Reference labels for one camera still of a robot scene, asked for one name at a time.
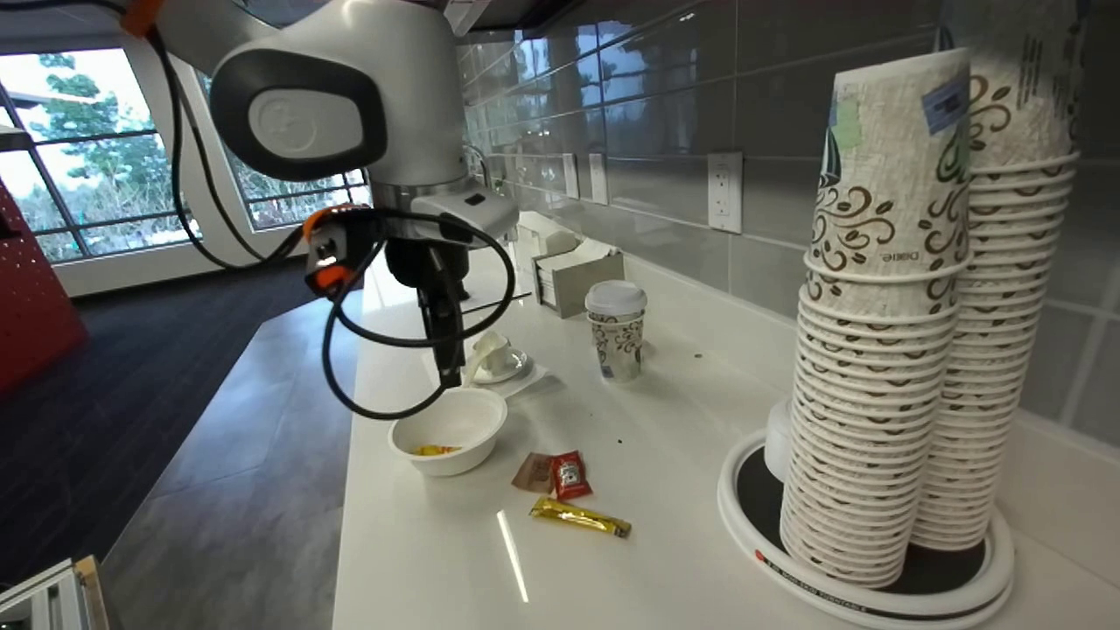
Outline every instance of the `stack of paper cups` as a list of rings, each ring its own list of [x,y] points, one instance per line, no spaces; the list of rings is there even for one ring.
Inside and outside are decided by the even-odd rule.
[[[970,551],[995,517],[1079,164],[1072,134],[1086,34],[1079,7],[958,0],[948,9],[948,40],[974,51],[974,260],[912,524],[912,541],[927,551]]]
[[[826,577],[903,574],[966,261],[966,51],[836,72],[799,300],[780,538]]]

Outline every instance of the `dark carpet floor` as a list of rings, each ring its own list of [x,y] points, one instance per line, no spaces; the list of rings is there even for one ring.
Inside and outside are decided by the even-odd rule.
[[[88,342],[0,397],[0,588],[111,546],[300,261],[77,300]]]

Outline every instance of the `tile backsplash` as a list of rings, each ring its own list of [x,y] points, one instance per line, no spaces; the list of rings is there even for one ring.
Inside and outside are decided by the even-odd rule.
[[[468,143],[522,205],[795,314],[836,69],[927,51],[938,0],[575,0],[463,41]],[[1025,408],[1120,446],[1120,0],[1096,0],[1081,174]],[[708,226],[708,153],[743,153],[743,236]],[[576,196],[564,157],[575,153]],[[590,153],[604,199],[590,196]]]

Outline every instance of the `small white bowl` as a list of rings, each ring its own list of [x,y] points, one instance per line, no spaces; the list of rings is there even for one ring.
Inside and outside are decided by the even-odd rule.
[[[482,467],[505,427],[505,397],[482,390],[450,390],[422,414],[392,427],[392,448],[409,460],[420,475],[463,475]],[[443,455],[416,455],[420,448],[454,448]]]

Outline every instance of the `red snack packet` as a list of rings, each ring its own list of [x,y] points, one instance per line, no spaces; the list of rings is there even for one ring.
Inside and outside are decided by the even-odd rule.
[[[588,467],[582,453],[564,453],[552,460],[552,492],[555,499],[575,499],[590,492]]]

